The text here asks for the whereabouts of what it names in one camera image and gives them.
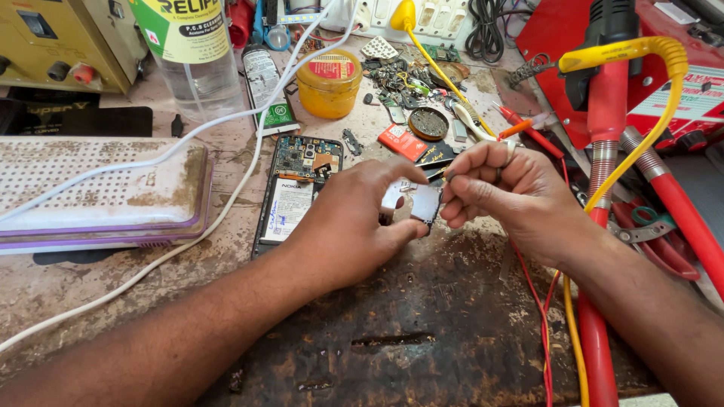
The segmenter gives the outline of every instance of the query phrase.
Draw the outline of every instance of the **hand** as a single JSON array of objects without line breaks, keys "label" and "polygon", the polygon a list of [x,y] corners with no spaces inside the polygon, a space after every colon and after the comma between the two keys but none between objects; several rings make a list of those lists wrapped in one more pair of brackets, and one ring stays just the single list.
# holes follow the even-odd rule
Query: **hand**
[{"label": "hand", "polygon": [[323,293],[364,280],[410,240],[427,234],[427,226],[414,219],[379,224],[382,198],[399,177],[427,184],[424,172],[403,157],[367,160],[332,175],[276,250],[291,251],[295,264],[311,266],[310,278],[324,284]]},{"label": "hand", "polygon": [[455,175],[443,190],[440,211],[448,226],[490,214],[522,251],[550,267],[595,247],[605,230],[581,209],[543,154],[516,148],[500,182],[492,184],[507,156],[506,144],[483,141],[452,162],[445,176]]}]

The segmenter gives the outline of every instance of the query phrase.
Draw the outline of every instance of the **white perforated tray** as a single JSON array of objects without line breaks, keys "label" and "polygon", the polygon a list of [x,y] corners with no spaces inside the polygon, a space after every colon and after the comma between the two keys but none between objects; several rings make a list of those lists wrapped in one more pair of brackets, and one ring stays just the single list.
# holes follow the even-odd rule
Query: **white perforated tray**
[{"label": "white perforated tray", "polygon": [[[173,138],[1,137],[0,214],[91,168],[152,159]],[[0,232],[174,227],[199,216],[206,147],[192,140],[152,167],[103,172],[0,222]]]}]

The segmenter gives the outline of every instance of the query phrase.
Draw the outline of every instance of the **metal spring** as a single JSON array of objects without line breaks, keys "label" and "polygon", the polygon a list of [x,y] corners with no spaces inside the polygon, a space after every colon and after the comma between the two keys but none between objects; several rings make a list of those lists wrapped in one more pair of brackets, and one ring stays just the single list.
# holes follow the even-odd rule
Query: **metal spring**
[{"label": "metal spring", "polygon": [[536,54],[530,61],[522,64],[521,67],[510,74],[510,87],[514,88],[529,77],[538,75],[539,73],[554,66],[555,62],[550,61],[550,56],[548,56],[548,54],[544,52]]},{"label": "metal spring", "polygon": [[[616,156],[618,155],[618,142],[614,140],[601,140],[593,142],[593,165],[589,179],[589,196],[596,190],[616,169]],[[606,191],[596,203],[597,208],[609,209],[611,207],[611,189]]]},{"label": "metal spring", "polygon": [[[621,148],[623,148],[623,150],[628,154],[630,154],[643,142],[644,138],[641,137],[641,134],[635,127],[628,126],[623,133],[621,133]],[[639,159],[636,160],[636,166],[639,170],[641,170],[648,181],[661,174],[667,174],[670,172],[659,154],[656,154],[654,149],[651,147],[647,148]]]}]

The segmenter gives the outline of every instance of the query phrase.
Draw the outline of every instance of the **circuit board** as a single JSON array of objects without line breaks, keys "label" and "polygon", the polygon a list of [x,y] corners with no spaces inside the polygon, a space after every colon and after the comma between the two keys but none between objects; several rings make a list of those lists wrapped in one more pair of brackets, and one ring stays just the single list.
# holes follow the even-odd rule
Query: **circuit board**
[{"label": "circuit board", "polygon": [[422,45],[425,52],[435,61],[460,62],[460,53],[455,49],[454,44],[450,44],[450,46],[445,46],[444,43],[440,45],[429,45],[425,43],[420,45]]},{"label": "circuit board", "polygon": [[287,135],[277,141],[274,173],[288,180],[324,182],[340,171],[342,146],[319,138]]}]

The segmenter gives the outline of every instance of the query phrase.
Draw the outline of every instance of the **red probe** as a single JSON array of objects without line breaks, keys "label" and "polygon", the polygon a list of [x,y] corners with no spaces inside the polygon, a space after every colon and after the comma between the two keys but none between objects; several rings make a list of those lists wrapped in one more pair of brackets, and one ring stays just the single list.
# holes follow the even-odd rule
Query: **red probe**
[{"label": "red probe", "polygon": [[[515,113],[513,110],[510,110],[509,108],[505,106],[500,106],[499,104],[493,102],[495,106],[498,107],[500,110],[500,113],[502,116],[508,121],[508,123],[512,125],[517,125],[523,122],[523,118],[518,116],[517,113]],[[531,136],[535,141],[538,142],[543,148],[545,148],[549,153],[551,153],[556,159],[563,158],[563,152],[559,150],[556,146],[553,145],[548,139],[543,137],[541,133],[538,133],[538,130],[535,130],[532,127],[528,127],[524,130],[526,134]]]}]

